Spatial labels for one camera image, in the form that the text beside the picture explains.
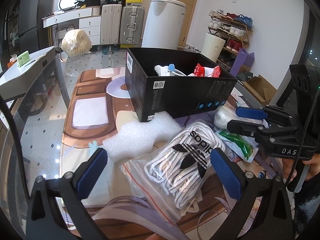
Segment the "adidas bag of laces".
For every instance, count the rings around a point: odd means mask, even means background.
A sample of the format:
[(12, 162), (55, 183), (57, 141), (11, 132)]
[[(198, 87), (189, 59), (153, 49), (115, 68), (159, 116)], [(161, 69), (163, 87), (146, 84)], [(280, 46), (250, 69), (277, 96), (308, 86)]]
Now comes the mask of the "adidas bag of laces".
[(203, 121), (193, 122), (144, 166), (148, 178), (173, 197), (176, 208), (191, 203), (210, 167), (210, 154), (226, 146)]

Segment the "white blue plush toy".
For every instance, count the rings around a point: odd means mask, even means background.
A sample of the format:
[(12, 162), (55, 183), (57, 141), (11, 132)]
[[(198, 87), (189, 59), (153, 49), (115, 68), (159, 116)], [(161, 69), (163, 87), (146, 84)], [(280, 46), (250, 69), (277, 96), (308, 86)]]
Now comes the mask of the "white blue plush toy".
[(186, 76), (183, 72), (176, 69), (172, 63), (168, 66), (156, 65), (154, 66), (154, 70), (158, 76)]

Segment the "open brown cardboard box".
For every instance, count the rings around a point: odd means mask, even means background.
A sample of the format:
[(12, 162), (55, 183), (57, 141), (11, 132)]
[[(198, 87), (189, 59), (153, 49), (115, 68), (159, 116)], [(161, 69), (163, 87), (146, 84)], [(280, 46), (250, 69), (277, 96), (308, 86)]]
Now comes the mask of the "open brown cardboard box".
[(263, 106), (270, 103), (277, 90), (261, 75), (244, 82), (244, 87)]

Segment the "green contents plastic bag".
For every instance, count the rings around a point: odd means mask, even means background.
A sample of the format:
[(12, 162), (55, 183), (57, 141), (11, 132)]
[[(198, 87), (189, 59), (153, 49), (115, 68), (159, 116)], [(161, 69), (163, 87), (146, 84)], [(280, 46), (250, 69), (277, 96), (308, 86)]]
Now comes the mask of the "green contents plastic bag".
[(218, 129), (216, 135), (242, 160), (251, 163), (259, 150), (259, 144), (251, 137)]

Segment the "white foam packing piece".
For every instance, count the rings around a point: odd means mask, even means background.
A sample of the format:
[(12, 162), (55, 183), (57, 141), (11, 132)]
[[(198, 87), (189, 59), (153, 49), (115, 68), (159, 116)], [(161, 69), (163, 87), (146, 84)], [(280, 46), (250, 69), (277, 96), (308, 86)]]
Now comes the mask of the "white foam packing piece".
[(153, 145), (168, 142), (178, 135), (181, 126), (167, 113), (158, 112), (148, 122), (131, 121), (103, 141), (103, 147), (114, 163), (152, 152)]

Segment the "red white snack packet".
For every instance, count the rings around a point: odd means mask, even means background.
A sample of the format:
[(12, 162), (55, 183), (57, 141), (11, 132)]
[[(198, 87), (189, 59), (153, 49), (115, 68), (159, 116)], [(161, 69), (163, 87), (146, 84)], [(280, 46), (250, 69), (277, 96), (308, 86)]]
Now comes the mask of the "red white snack packet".
[(221, 75), (220, 66), (216, 66), (214, 68), (204, 67), (199, 63), (195, 67), (194, 71), (188, 76), (196, 76), (196, 77), (214, 77), (218, 78)]

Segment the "black cardboard storage box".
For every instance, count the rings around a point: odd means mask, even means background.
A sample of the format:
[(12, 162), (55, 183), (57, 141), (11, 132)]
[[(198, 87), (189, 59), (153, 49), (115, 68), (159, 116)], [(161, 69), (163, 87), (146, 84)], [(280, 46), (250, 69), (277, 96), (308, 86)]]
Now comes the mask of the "black cardboard storage box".
[[(186, 76), (158, 76), (154, 66), (175, 68)], [(213, 111), (224, 105), (237, 80), (221, 70), (218, 78), (193, 77), (196, 65), (214, 68), (216, 63), (199, 53), (161, 48), (129, 48), (125, 83), (140, 122), (166, 111), (173, 118)]]

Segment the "cream cylindrical bin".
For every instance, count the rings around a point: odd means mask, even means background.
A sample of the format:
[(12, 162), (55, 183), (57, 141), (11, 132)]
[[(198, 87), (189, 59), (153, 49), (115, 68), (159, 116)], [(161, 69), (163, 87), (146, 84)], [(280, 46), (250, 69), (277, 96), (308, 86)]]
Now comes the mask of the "cream cylindrical bin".
[(216, 62), (224, 45), (224, 39), (206, 33), (200, 53), (208, 59), (212, 60), (213, 62)]

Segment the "wooden shoe rack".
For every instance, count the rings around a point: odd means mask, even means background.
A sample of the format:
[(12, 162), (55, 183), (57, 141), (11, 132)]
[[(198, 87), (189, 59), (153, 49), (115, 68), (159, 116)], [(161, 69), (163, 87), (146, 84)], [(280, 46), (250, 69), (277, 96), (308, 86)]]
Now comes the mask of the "wooden shoe rack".
[(224, 50), (238, 54), (242, 48), (249, 46), (252, 18), (242, 14), (224, 13), (223, 10), (211, 10), (208, 15), (209, 34), (225, 40)]

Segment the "white low side table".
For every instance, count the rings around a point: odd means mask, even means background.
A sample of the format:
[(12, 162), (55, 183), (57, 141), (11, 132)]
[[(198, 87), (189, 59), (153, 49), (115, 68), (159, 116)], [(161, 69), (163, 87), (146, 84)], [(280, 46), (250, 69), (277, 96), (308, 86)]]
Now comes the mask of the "white low side table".
[(14, 63), (1, 76), (1, 97), (10, 101), (15, 97), (24, 95), (37, 79), (39, 74), (55, 57), (55, 47), (51, 46), (30, 54), (30, 61), (19, 67)]

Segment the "white cylindrical appliance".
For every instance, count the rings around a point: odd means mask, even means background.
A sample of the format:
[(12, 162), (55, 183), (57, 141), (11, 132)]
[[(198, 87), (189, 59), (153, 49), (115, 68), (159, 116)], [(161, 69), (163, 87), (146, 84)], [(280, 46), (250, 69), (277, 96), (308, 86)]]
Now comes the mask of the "white cylindrical appliance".
[(177, 0), (151, 0), (142, 39), (143, 48), (178, 48), (186, 4)]

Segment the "green tissue box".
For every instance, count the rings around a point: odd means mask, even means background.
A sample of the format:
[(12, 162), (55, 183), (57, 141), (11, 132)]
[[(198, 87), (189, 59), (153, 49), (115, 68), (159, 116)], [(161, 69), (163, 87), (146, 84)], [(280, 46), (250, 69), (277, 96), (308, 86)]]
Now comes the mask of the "green tissue box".
[(29, 51), (25, 51), (23, 53), (21, 53), (18, 57), (17, 57), (17, 63), (19, 67), (22, 67), (23, 65), (25, 65), (26, 63), (28, 63), (31, 60), (30, 55), (29, 55)]

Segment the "cream yarn bundle in plastic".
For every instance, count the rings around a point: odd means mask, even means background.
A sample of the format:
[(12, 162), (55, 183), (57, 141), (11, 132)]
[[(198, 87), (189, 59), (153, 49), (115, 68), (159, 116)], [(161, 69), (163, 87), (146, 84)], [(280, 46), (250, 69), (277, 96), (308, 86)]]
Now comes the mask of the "cream yarn bundle in plastic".
[(82, 29), (68, 31), (61, 42), (61, 49), (69, 56), (76, 57), (88, 53), (92, 42), (87, 33)]

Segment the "silver hard suitcase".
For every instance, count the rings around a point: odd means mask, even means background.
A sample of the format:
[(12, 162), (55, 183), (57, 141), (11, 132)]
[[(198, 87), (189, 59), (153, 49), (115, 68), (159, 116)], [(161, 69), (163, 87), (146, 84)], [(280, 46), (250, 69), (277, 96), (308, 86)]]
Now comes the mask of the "silver hard suitcase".
[(120, 44), (141, 43), (144, 15), (144, 7), (136, 5), (123, 7), (119, 32)]

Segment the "white drawer desk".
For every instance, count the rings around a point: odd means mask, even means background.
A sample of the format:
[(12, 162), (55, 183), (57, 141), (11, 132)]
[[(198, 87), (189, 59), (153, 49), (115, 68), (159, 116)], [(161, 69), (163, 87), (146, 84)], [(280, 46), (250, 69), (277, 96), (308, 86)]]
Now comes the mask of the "white drawer desk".
[(42, 19), (43, 27), (55, 29), (53, 32), (57, 34), (59, 31), (65, 31), (70, 28), (83, 29), (91, 39), (98, 40), (101, 33), (101, 7), (85, 7), (83, 9), (75, 9), (61, 14), (48, 16)]

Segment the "beige hard suitcase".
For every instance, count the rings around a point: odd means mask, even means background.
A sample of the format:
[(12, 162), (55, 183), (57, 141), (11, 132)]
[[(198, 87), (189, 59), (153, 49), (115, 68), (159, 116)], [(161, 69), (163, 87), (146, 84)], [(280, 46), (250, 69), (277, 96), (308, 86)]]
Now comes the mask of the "beige hard suitcase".
[(100, 44), (118, 44), (121, 4), (107, 4), (102, 6), (101, 10), (101, 27), (100, 27)]

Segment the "black bag on desk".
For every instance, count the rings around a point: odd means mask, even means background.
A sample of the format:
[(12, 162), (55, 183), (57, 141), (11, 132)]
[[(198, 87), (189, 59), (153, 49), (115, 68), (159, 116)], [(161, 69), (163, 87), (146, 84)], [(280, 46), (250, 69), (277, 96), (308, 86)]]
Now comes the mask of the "black bag on desk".
[(100, 0), (75, 0), (75, 5), (80, 7), (83, 5), (86, 7), (99, 6)]

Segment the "black refrigerator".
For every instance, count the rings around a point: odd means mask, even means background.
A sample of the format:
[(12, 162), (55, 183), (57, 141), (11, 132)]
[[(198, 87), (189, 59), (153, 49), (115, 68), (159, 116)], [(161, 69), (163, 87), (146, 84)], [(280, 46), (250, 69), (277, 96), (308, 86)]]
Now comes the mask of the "black refrigerator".
[(20, 52), (30, 54), (49, 47), (48, 31), (43, 18), (52, 13), (53, 0), (21, 0), (18, 12)]

